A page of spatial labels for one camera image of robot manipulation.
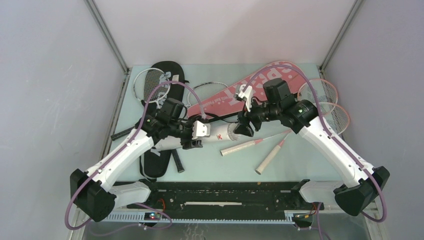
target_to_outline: white wall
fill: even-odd
[[[354,0],[96,0],[128,65],[321,64]]]
[[[69,176],[99,160],[123,76],[83,0],[1,1],[1,239],[66,238]]]
[[[391,239],[423,239],[424,1],[367,0],[326,71],[351,117],[346,141],[391,177]]]

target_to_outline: gray floor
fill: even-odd
[[[320,223],[332,240],[370,240],[362,216],[320,214]],[[127,223],[93,222],[95,233],[108,233]],[[286,224],[174,224],[165,230],[146,230],[129,227],[115,234],[95,237],[86,228],[84,240],[318,240],[318,231],[301,231]]]

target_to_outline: racket handle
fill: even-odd
[[[254,146],[255,144],[256,144],[255,140],[247,141],[247,142],[239,144],[239,145],[235,145],[235,146],[232,146],[232,147],[229,147],[229,148],[222,149],[220,152],[221,152],[222,156],[225,156],[225,155],[240,151],[242,149],[246,149],[248,147]]]
[[[176,166],[176,171],[180,174],[182,172],[185,171],[183,164],[181,163],[181,159],[180,156],[178,156],[178,152],[176,149],[172,149],[171,150],[172,156],[173,156],[173,160],[175,162],[175,166]]]
[[[265,160],[263,160],[260,165],[256,168],[255,172],[259,175],[262,174],[262,172],[265,170],[265,168],[270,164],[270,162],[274,159],[274,157],[277,155],[277,153],[280,151],[281,147],[280,145],[276,145],[274,149],[266,156]]]

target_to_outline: table surface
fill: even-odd
[[[205,82],[223,82],[231,85],[254,73],[266,64],[194,64],[183,65],[185,79],[190,86],[195,87]],[[309,79],[320,78],[317,66],[313,63],[296,64]],[[115,133],[133,126],[143,113],[143,106],[134,97],[132,85],[135,76],[150,66],[134,66],[131,71]],[[187,93],[184,92],[183,102],[186,103]],[[252,139],[259,139],[287,130],[278,121],[262,124],[259,132],[253,138],[241,137],[238,141],[225,141],[205,144],[203,148],[183,150],[178,154],[185,172],[177,173],[174,160],[168,165],[166,174],[158,181],[169,182],[279,182],[300,181],[311,179],[315,181],[339,181],[340,177],[324,156],[309,142],[299,135],[291,133],[274,160],[264,170],[262,175],[255,172],[256,167],[278,144],[283,135],[265,140],[258,145],[241,151],[221,156],[220,150]],[[114,141],[114,149],[125,138]],[[118,181],[137,181],[143,178],[140,174],[139,160],[135,160],[118,178]]]

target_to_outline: white racket handle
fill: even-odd
[[[239,145],[235,145],[235,146],[232,146],[232,147],[229,147],[229,148],[226,148],[226,149],[222,149],[221,155],[225,156],[225,155],[228,155],[228,154],[231,154],[231,153],[235,153],[237,151],[240,151],[242,149],[246,149],[246,148],[254,146],[254,145],[256,145],[255,140],[247,141],[247,142],[239,144]]]
[[[270,162],[274,159],[274,157],[277,155],[277,153],[280,151],[281,147],[280,145],[276,145],[274,149],[266,156],[265,160],[263,160],[260,165],[256,168],[255,172],[259,175],[262,174],[262,172],[265,170],[265,168],[270,164]]]

